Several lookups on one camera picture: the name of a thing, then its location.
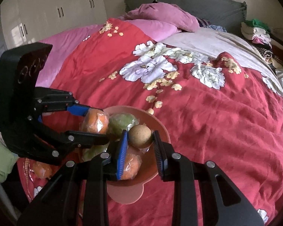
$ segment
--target pink bowl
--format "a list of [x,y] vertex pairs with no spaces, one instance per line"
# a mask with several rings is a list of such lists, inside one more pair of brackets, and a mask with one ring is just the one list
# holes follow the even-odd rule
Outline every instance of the pink bowl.
[[[129,113],[139,119],[140,124],[146,124],[151,130],[157,130],[163,142],[170,143],[170,136],[165,126],[148,112],[131,106],[111,106],[104,109],[108,114]],[[142,156],[142,164],[138,174],[132,180],[107,182],[107,193],[120,204],[132,204],[139,200],[144,192],[144,184],[156,177],[158,174],[154,149],[151,146],[149,151]]]

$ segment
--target white wardrobe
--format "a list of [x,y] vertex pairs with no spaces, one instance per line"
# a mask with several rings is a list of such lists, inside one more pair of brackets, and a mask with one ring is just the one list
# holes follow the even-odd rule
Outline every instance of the white wardrobe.
[[0,9],[8,49],[107,19],[103,0],[4,0]]

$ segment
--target wrapped green fruit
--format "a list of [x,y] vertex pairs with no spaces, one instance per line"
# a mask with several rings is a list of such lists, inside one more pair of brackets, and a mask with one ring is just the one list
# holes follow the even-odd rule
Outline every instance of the wrapped green fruit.
[[94,145],[90,149],[85,149],[83,152],[82,160],[83,161],[90,161],[95,156],[99,155],[100,153],[106,152],[109,143],[105,145]]
[[114,114],[111,115],[109,119],[107,133],[120,138],[123,130],[129,131],[131,127],[137,125],[138,123],[138,119],[136,119],[136,117],[132,114]]

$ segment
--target red blanket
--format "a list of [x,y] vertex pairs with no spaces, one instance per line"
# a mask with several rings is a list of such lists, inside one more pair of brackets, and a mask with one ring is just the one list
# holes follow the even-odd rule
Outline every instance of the red blanket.
[[[134,25],[109,19],[67,57],[51,87],[92,107],[154,112],[176,152],[199,163],[215,161],[270,221],[283,206],[283,98],[268,77],[240,67],[227,52],[200,64],[205,56],[150,41]],[[55,113],[44,122],[77,130],[79,119]],[[18,161],[31,199],[46,183],[29,172],[32,163],[26,160],[25,168],[24,159]],[[108,207],[111,226],[171,225],[173,183],[157,176],[138,202],[109,200]]]

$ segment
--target gray headboard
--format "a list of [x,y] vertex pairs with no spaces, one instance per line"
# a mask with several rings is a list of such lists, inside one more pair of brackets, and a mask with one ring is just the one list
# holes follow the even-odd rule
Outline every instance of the gray headboard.
[[[233,0],[157,0],[176,4],[188,13],[207,19],[213,25],[222,25],[228,32],[241,35],[241,22],[246,19],[247,5]],[[125,0],[126,12],[153,0]]]

